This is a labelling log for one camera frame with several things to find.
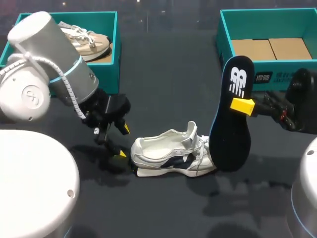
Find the cardboard insert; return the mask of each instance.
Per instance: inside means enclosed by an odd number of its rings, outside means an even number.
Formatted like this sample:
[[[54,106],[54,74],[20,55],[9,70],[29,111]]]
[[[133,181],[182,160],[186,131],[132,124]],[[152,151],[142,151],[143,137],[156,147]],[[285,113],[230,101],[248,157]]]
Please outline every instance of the cardboard insert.
[[[232,45],[235,55],[252,61],[312,60],[302,38],[232,40]]]

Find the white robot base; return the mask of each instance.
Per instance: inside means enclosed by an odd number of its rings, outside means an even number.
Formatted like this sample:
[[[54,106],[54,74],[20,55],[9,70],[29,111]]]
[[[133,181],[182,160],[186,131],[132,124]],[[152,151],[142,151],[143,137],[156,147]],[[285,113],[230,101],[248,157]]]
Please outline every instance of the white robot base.
[[[70,152],[49,136],[0,130],[1,238],[69,238],[79,195]]]
[[[317,238],[317,138],[302,157],[286,220],[293,238]]]

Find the white robotic arm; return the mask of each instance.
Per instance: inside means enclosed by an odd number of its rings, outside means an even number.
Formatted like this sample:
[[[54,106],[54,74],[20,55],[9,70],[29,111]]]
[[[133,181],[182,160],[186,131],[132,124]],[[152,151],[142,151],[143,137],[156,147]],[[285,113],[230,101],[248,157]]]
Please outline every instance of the white robotic arm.
[[[49,82],[24,60],[0,71],[0,75],[4,73],[6,75],[0,83],[0,122],[41,118],[50,106]]]
[[[94,128],[96,143],[113,154],[123,154],[107,136],[114,123],[129,134],[123,117],[130,102],[123,94],[107,95],[99,80],[47,12],[24,18],[8,34],[14,48],[0,70],[0,123],[41,118],[53,91],[66,106],[73,106],[83,124]]]
[[[0,71],[0,122],[42,117],[50,105],[49,84],[57,97],[85,119],[78,101],[92,96],[99,81],[52,17],[47,12],[26,17],[9,32],[8,41],[15,53]]]

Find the white sneaker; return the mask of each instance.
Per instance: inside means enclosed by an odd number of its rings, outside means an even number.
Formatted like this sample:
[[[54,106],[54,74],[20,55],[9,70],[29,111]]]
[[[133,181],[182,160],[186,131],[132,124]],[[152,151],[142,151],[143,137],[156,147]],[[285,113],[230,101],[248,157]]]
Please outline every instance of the white sneaker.
[[[110,54],[110,39],[108,36],[87,31],[79,26],[71,26],[62,21],[58,26],[83,57],[84,61],[90,62]]]
[[[138,177],[179,172],[189,177],[215,169],[209,153],[209,138],[197,135],[197,126],[188,122],[187,132],[174,129],[147,138],[137,138],[131,147],[133,170]]]

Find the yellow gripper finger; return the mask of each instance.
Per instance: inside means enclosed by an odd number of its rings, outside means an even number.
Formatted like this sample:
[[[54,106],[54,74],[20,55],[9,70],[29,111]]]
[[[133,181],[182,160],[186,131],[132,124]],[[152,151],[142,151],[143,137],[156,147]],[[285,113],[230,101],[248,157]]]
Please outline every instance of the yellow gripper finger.
[[[122,150],[120,150],[120,156],[127,157]]]
[[[130,130],[129,130],[128,126],[127,126],[127,123],[124,124],[124,128],[125,128],[125,129],[127,130],[127,132],[130,134]]]
[[[233,98],[230,108],[251,116],[254,106],[252,99]]]

